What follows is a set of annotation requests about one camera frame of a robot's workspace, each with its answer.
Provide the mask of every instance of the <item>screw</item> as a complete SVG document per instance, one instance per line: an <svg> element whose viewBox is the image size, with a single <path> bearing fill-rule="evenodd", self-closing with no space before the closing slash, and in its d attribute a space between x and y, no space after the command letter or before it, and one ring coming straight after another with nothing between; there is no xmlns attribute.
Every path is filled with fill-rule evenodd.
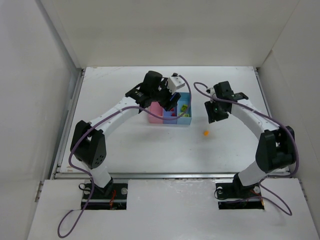
<svg viewBox="0 0 320 240"><path fill-rule="evenodd" d="M260 187L255 186L255 187L253 188L253 191L254 191L256 194L259 194L259 193L260 193Z"/></svg>
<svg viewBox="0 0 320 240"><path fill-rule="evenodd" d="M127 193L128 193L128 189L127 188L125 188L125 187L121 188L121 194L122 195L126 195Z"/></svg>
<svg viewBox="0 0 320 240"><path fill-rule="evenodd" d="M218 187L216 188L216 192L217 192L218 194L223 194L224 191L223 191L222 186L218 186Z"/></svg>
<svg viewBox="0 0 320 240"><path fill-rule="evenodd" d="M86 187L83 191L84 194L88 195L90 194L91 189L89 187Z"/></svg>

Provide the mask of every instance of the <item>black bracket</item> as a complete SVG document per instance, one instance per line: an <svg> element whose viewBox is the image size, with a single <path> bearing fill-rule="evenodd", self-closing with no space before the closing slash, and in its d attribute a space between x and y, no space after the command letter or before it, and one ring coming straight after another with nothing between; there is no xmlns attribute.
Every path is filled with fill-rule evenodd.
<svg viewBox="0 0 320 240"><path fill-rule="evenodd" d="M216 198L219 200L218 207L220 210L265 209L262 200L257 197L260 196L260 193L255 192L255 188L260 189L258 183L245 187L241 191L235 187L234 182L217 182L215 187ZM248 199L251 197L257 198L250 201L234 202L234 200Z"/></svg>
<svg viewBox="0 0 320 240"><path fill-rule="evenodd" d="M286 128L294 139L294 130L290 126L286 126ZM294 145L285 130L279 128L261 133L255 153L255 161L265 173L284 168L296 162Z"/></svg>
<svg viewBox="0 0 320 240"><path fill-rule="evenodd" d="M209 124L216 121L221 121L223 119L227 119L229 117L229 114L223 109L221 109L221 106L218 102L206 101L204 103L204 106L206 113L208 114Z"/></svg>
<svg viewBox="0 0 320 240"><path fill-rule="evenodd" d="M70 151L74 148L78 140L91 128L90 123L79 121L74 129ZM94 129L81 141L76 148L74 156L84 162L90 169L99 167L107 155L105 135L102 130Z"/></svg>
<svg viewBox="0 0 320 240"><path fill-rule="evenodd" d="M85 205L90 195L92 184L84 184L81 208ZM92 197L86 207L88 210L125 210L127 209L128 184L113 183L112 188L107 195L100 191L97 186L94 186Z"/></svg>

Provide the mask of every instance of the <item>mounting plate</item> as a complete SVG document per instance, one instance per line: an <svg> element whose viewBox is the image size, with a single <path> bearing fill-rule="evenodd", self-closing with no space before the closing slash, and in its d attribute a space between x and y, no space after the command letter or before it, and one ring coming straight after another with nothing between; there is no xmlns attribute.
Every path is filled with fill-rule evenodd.
<svg viewBox="0 0 320 240"><path fill-rule="evenodd" d="M265 209L262 199L254 198L248 201L233 202L237 199L247 199L261 196L259 184L252 185L242 191L236 191L232 182L217 182L215 184L218 207L220 210L227 209Z"/></svg>
<svg viewBox="0 0 320 240"><path fill-rule="evenodd" d="M81 208L88 200L91 183L84 184L86 191L83 191ZM112 208L110 200L113 198L113 192L115 191L115 197L113 199ZM127 196L128 196L128 184L127 183L113 183L112 191L107 195L99 190L94 190L92 197L86 207L88 210L126 210L127 209Z"/></svg>

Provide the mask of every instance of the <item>white table surface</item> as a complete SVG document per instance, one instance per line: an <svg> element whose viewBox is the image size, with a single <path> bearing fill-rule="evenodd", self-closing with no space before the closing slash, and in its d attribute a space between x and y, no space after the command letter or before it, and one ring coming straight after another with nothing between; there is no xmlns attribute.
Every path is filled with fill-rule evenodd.
<svg viewBox="0 0 320 240"><path fill-rule="evenodd" d="M58 240L79 215L83 180L46 180L28 240ZM219 210L215 183L202 180L130 180L127 210L85 210L68 240L318 240L297 179L267 179L293 215L264 201L265 210ZM283 206L262 189L262 195Z"/></svg>
<svg viewBox="0 0 320 240"><path fill-rule="evenodd" d="M192 91L191 125L150 124L145 112L129 119L106 141L106 161L109 162L110 173L236 173L255 160L258 140L253 133L234 116L209 124L204 106L208 98L193 87L196 81L211 87L229 81L234 92L244 92L261 112L267 113L252 67L88 67L68 136L61 173L78 173L68 164L77 122L88 122L112 108L126 92L143 81L149 70L157 71L164 77L179 73L188 80ZM181 89L181 92L187 91L187 87ZM204 131L210 131L209 136L204 136ZM72 161L82 167L75 157Z"/></svg>

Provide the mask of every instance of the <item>cable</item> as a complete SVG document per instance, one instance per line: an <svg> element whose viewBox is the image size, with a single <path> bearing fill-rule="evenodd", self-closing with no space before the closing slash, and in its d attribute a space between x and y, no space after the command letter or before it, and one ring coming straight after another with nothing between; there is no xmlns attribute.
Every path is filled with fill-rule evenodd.
<svg viewBox="0 0 320 240"><path fill-rule="evenodd" d="M252 193L252 194L254 194L254 195L257 195L257 196L260 196L260 194L259 193L256 193L255 191L253 191L253 190L250 190L250 193Z"/></svg>
<svg viewBox="0 0 320 240"><path fill-rule="evenodd" d="M286 133L287 135L289 136L290 138L290 141L292 142L292 145L293 145L293 151L294 151L294 157L295 157L295 168L293 170L292 173L288 174L288 175L268 175L268 177L273 177L273 178L290 178L292 177L294 174L297 173L298 169L299 169L299 165L300 165L300 159L299 159L299 153L298 153L298 148L297 148L297 145L296 145L296 142L295 142L295 139L294 137L291 135L291 132L286 128L286 126L284 126L281 122L279 122L278 120L268 116L268 115L265 115L247 105L244 105L244 104L241 104L239 102L236 102L236 101L230 101L230 100L225 100L225 99L221 99L221 98L217 98L217 97L213 97L213 96L210 96L206 93L204 93L203 91L201 91L197 85L202 85L204 86L205 88L208 89L207 85L205 85L204 83L202 82L194 82L193 83L193 86L194 88L202 95L212 99L213 101L216 101L216 102L222 102L222 103L228 103L228 104L235 104L235 105L238 105L238 106L241 106L263 118L266 118L276 124L278 124ZM261 183L262 181L265 180L265 178L261 179L259 181L259 185L261 188L265 189L266 191L268 191L269 193L273 194L275 197L277 197L284 205L285 207L288 209L288 211L284 210L282 207L280 207L278 204L276 204L274 201L270 200L269 198L267 197L264 197L264 196L253 196L253 197L249 197L249 198L245 198L245 199L239 199L239 200L235 200L235 201L230 201L229 203L240 203L240 202L244 202L244 201L247 201L247 200L250 200L250 199L265 199L267 201L269 201L270 203L272 203L273 205L275 205L277 208L279 208L282 212L284 212L285 214L289 215L289 216L292 216L292 211L290 209L290 207L286 204L286 202L280 197L278 196L276 193L274 193L273 191L271 191L270 189L266 188L265 186L263 186Z"/></svg>
<svg viewBox="0 0 320 240"><path fill-rule="evenodd" d="M213 196L214 196L214 198L215 199L217 199L217 200L226 200L227 198L218 198L218 195L216 196L216 193L217 193L217 189L214 191L214 193L213 193Z"/></svg>
<svg viewBox="0 0 320 240"><path fill-rule="evenodd" d="M115 200L116 194L117 194L116 190L113 190L113 192L112 192L112 198L111 198L111 200L109 201L110 210L112 210L112 206L113 206L113 204L114 204L114 200Z"/></svg>
<svg viewBox="0 0 320 240"><path fill-rule="evenodd" d="M85 133L84 135L82 135L82 137L80 137L80 139L76 142L76 144L74 145L73 149L70 151L70 155L69 155L69 158L68 158L68 163L69 163L69 165L70 165L72 168L77 169L77 170L79 170L79 171L81 171L81 172L89 175L90 180L91 180L91 191L90 191L90 194L89 194L89 196L88 196L88 198L87 198L87 201L85 202L85 204L84 204L81 212L79 213L79 216L77 217L77 219L75 220L75 222L74 222L73 226L71 227L70 231L69 231L66 235L61 235L61 234L60 234L60 227L61 227L61 224L63 223L63 221L65 220L65 218L66 218L70 213L72 213L74 210L70 210L69 212L67 212L66 215L61 219L61 221L60 221L60 223L59 223L59 225L58 225L58 228L57 228L57 234L58 234L59 238L64 239L64 238L66 238L67 236L69 236L69 235L72 233L72 231L75 229L75 227L76 227L79 219L81 218L82 214L84 213L84 211L85 211L85 209L86 209L86 207L87 207L87 205L88 205L88 203L89 203L89 201L90 201L90 199L91 199L91 197L92 197L92 195L93 195L93 193L94 193L94 190L95 190L95 181L94 181L94 178L93 178L93 176L91 175L91 173L90 173L89 171L85 170L85 169L82 169L82 168L80 168L80 167L77 167L77 166L73 165L73 163L72 163L72 156L75 154L75 151L76 151L77 147L79 146L79 144L80 144L80 143L88 136L88 134L91 133L96 127L98 127L99 125L101 125L101 124L103 124L104 122L108 121L109 119L113 118L114 116L118 115L119 113L121 113L121 112L124 111L124 110L128 110L128 109L139 109L139 110L145 111L147 114L150 114L151 116L153 116L153 117L155 117L155 118L157 118L157 119L161 119L161 120L177 120L177 119L183 117L183 115L184 115L185 113L187 113L188 109L190 108L191 99L192 99L192 94L191 94L191 88L190 88L190 85L189 85L188 81L187 81L183 76L181 76L181 75L179 75L179 77L182 78L182 80L185 82L185 84L186 84L186 86L187 86L187 88L188 88L189 94L190 94L190 101L189 101L189 103L188 103L188 106L187 106L186 110L183 112L183 114L181 114L181 115L179 115L179 116L177 116L177 117L170 117L170 118L168 118L168 117L161 117L161 116L155 115L154 113L152 113L152 112L150 112L150 111L148 111L148 110L146 110L146 109L144 109L143 107L140 107L140 106L127 106L127 107L124 107L124 108L122 108L121 110L116 111L115 113L107 116L106 118L102 119L101 121L99 121L97 124L95 124L94 126L92 126L88 131L86 131L86 133Z"/></svg>
<svg viewBox="0 0 320 240"><path fill-rule="evenodd" d="M87 190L86 190L86 185L85 185L84 183L80 183L80 184L78 185L78 188L79 188L81 191L87 191Z"/></svg>

